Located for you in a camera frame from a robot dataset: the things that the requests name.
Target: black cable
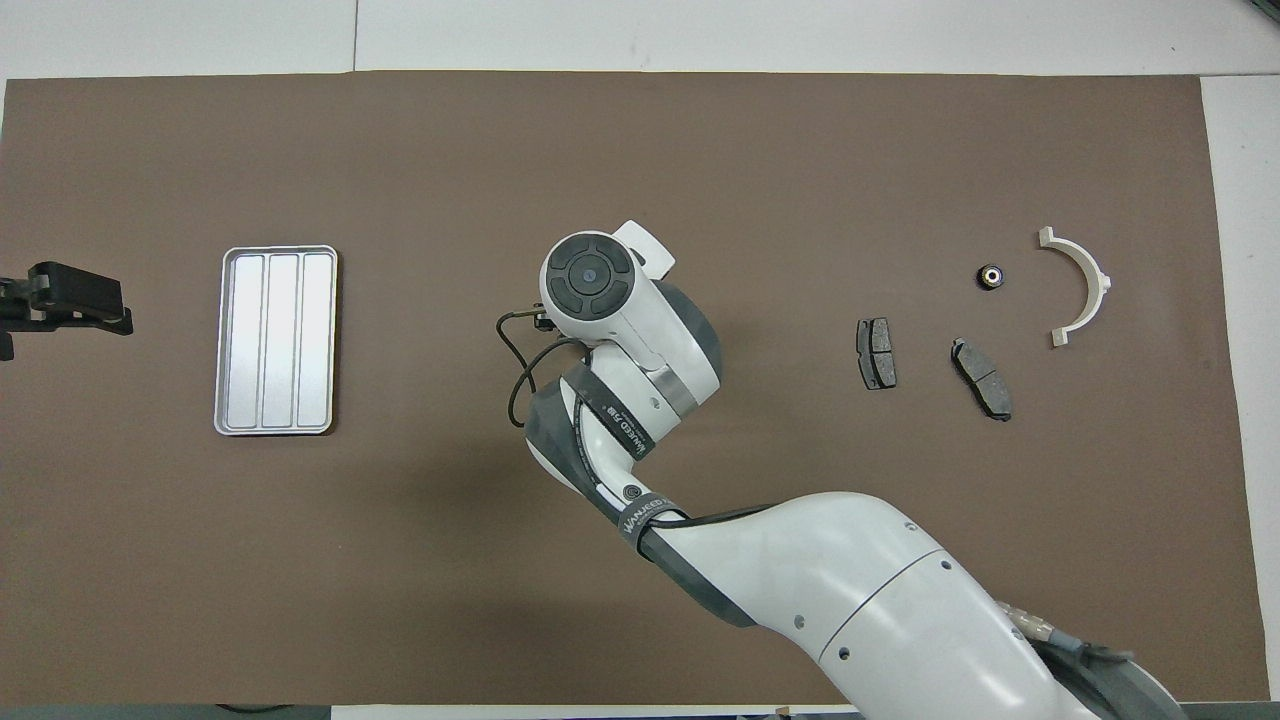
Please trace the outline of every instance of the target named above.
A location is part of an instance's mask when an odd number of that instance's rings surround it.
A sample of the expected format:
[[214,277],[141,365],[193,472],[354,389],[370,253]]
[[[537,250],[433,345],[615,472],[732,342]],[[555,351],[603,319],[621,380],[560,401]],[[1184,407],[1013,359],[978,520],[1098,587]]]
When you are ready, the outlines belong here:
[[268,707],[236,707],[234,705],[221,705],[218,707],[228,712],[234,712],[237,715],[261,715],[264,712],[275,712],[276,710],[284,710],[285,707],[293,707],[292,705],[271,705]]
[[649,524],[653,525],[654,528],[696,528],[698,525],[712,525],[716,523],[724,523],[727,520],[737,520],[739,518],[755,515],[760,510],[768,510],[769,507],[773,506],[774,503],[756,505],[753,507],[742,507],[741,510],[713,512],[710,515],[703,515],[701,518],[686,518],[684,520],[650,520]]
[[[494,329],[498,331],[498,337],[502,338],[502,342],[503,342],[503,345],[507,346],[507,350],[511,350],[511,354],[516,356],[516,360],[520,363],[520,369],[521,370],[524,370],[525,368],[527,368],[529,363],[525,361],[525,355],[520,351],[518,347],[516,347],[516,343],[511,342],[511,338],[507,337],[507,333],[502,329],[502,325],[507,320],[511,320],[513,318],[527,318],[530,315],[539,315],[541,313],[543,313],[541,307],[534,307],[532,310],[512,310],[511,313],[507,313],[503,316],[498,318],[498,322],[494,324]],[[529,375],[529,392],[536,392],[536,389],[538,389],[538,386],[534,383],[534,375],[530,374]]]
[[543,357],[547,357],[553,350],[563,345],[576,345],[586,352],[590,352],[591,350],[590,347],[586,346],[585,342],[577,340],[576,337],[562,337],[556,342],[544,347],[541,352],[539,352],[538,355],[534,355],[534,359],[530,360],[527,365],[525,365],[525,369],[520,373],[520,377],[516,378],[516,384],[511,387],[511,396],[507,397],[507,419],[511,420],[512,425],[516,425],[517,428],[525,427],[524,423],[516,419],[516,396],[520,395],[520,386],[525,384],[526,378],[532,377],[534,368],[536,368],[538,364],[543,361]]

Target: small black part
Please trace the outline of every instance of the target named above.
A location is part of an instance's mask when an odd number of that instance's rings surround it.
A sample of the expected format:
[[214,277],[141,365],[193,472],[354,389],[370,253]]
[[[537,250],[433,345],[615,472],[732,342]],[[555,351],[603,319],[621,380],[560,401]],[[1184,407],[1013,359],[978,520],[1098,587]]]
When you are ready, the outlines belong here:
[[996,290],[1005,284],[1005,272],[1000,265],[983,265],[978,268],[978,287],[982,290]]
[[872,352],[892,352],[893,345],[888,341],[888,319],[876,318],[872,320]]
[[539,313],[538,315],[534,315],[534,329],[549,333],[556,329],[556,323],[547,316],[547,313]]
[[1007,421],[1012,418],[1012,400],[1009,386],[996,372],[996,364],[963,337],[951,346],[951,361],[973,389],[978,405],[988,418]]
[[863,373],[867,389],[886,389],[897,386],[893,365],[893,345],[888,338],[888,319],[858,320],[858,369]]
[[1012,402],[1009,400],[1009,386],[1005,384],[1005,378],[1001,378],[1000,373],[982,378],[974,383],[973,391],[978,395],[978,401],[982,402],[987,416],[1001,423],[1007,423],[1014,416]]
[[872,360],[876,364],[876,379],[879,380],[881,386],[896,386],[897,372],[893,369],[893,355],[891,352],[872,352]]

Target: white floor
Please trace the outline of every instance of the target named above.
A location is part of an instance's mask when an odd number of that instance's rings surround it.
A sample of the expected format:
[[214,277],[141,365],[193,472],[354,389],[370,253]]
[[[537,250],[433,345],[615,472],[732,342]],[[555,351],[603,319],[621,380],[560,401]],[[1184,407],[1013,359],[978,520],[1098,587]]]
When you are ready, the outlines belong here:
[[[1254,560],[1280,700],[1280,400],[1267,389],[1280,366],[1280,24],[1245,0],[0,0],[5,79],[425,68],[1204,76]],[[401,710],[334,715],[589,708]]]

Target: black nut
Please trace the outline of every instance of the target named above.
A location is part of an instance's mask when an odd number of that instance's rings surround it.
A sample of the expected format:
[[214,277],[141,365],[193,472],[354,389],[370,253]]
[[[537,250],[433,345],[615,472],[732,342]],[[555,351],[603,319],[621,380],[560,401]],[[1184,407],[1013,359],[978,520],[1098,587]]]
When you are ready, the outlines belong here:
[[996,290],[1005,284],[1005,272],[1000,265],[983,265],[978,268],[978,287],[982,290]]

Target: silver tray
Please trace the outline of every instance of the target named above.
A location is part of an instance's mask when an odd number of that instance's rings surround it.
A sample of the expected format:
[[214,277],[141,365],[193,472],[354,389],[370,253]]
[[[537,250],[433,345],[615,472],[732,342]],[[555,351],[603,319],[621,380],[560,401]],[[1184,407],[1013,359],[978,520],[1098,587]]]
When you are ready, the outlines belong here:
[[333,423],[338,252],[233,247],[223,256],[214,428],[319,434]]

